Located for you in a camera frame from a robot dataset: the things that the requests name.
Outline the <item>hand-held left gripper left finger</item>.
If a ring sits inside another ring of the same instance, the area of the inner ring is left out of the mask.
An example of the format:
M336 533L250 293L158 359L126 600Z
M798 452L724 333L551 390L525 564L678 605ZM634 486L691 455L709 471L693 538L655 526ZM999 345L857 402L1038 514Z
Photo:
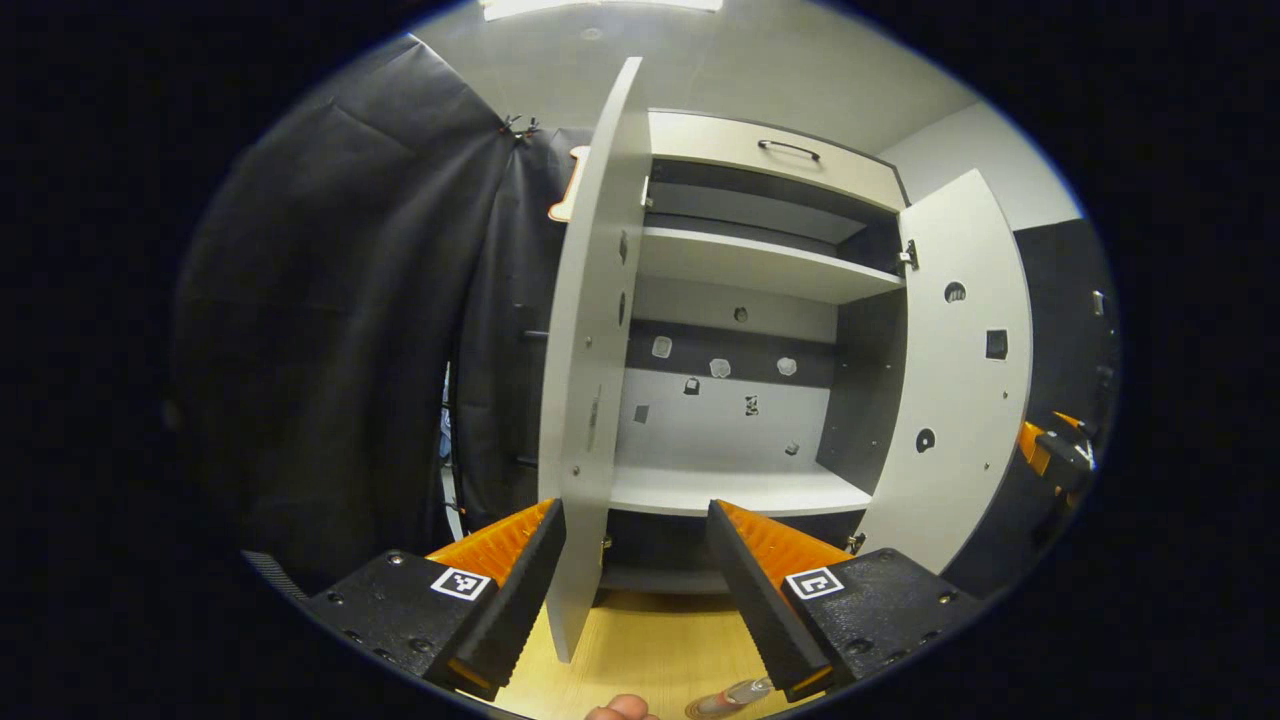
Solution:
M492 701L509 684L564 538L563 503L549 498L428 556L388 550L306 606L387 664Z

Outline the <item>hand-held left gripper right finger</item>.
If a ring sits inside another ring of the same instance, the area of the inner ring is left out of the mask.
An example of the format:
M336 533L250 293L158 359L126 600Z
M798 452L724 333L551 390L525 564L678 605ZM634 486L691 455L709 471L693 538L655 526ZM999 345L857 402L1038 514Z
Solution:
M984 609L899 550L850 553L721 498L708 505L707 543L767 676L791 702L868 685Z

